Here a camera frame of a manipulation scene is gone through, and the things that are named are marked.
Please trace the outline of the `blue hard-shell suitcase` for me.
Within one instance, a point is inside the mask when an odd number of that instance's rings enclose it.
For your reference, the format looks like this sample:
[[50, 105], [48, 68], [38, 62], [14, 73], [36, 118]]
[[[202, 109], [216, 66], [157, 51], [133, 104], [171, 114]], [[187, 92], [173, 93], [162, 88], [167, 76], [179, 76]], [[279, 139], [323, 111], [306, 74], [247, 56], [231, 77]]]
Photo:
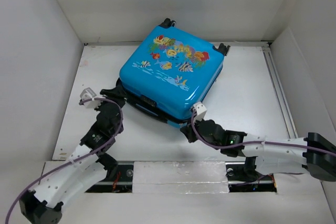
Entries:
[[216, 81], [229, 49], [182, 31], [166, 18], [121, 67], [117, 85], [129, 105], [181, 128]]

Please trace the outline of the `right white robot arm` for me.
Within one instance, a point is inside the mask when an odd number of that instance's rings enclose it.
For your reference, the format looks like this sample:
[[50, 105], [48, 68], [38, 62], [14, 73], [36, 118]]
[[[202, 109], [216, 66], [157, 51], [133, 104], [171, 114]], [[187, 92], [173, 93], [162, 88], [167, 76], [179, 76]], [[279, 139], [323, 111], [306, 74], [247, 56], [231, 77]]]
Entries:
[[306, 137], [270, 140], [240, 131], [225, 130], [213, 120], [188, 122], [180, 131], [190, 143], [200, 140], [229, 157], [243, 157], [243, 179], [258, 175], [310, 174], [335, 181], [335, 145], [319, 133]]

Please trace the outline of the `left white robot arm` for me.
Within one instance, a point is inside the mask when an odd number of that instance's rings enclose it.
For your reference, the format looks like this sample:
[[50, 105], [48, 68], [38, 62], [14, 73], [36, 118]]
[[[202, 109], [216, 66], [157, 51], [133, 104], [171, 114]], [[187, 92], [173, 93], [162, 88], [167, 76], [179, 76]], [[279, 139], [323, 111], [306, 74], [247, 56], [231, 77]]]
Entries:
[[29, 186], [20, 196], [20, 211], [30, 223], [58, 223], [75, 195], [103, 179], [115, 178], [118, 162], [107, 150], [123, 131], [126, 99], [121, 86], [103, 89], [99, 95], [91, 88], [82, 91], [79, 104], [98, 111], [96, 121], [64, 164], [44, 174], [43, 183]]

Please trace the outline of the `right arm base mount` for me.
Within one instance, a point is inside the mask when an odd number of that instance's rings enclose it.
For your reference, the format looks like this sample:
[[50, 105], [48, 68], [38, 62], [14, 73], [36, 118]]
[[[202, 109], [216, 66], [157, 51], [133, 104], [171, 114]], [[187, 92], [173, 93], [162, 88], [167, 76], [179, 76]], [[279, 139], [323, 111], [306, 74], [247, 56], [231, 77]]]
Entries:
[[244, 162], [226, 163], [226, 177], [230, 193], [277, 192], [273, 174], [247, 173], [244, 171]]

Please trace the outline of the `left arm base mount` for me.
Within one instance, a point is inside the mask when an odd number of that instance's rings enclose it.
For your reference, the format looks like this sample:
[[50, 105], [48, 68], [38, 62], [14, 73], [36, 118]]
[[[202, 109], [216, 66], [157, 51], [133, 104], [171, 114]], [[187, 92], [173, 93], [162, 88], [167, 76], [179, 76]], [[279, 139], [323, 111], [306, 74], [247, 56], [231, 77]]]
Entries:
[[134, 162], [121, 162], [112, 177], [96, 183], [87, 193], [132, 193]]

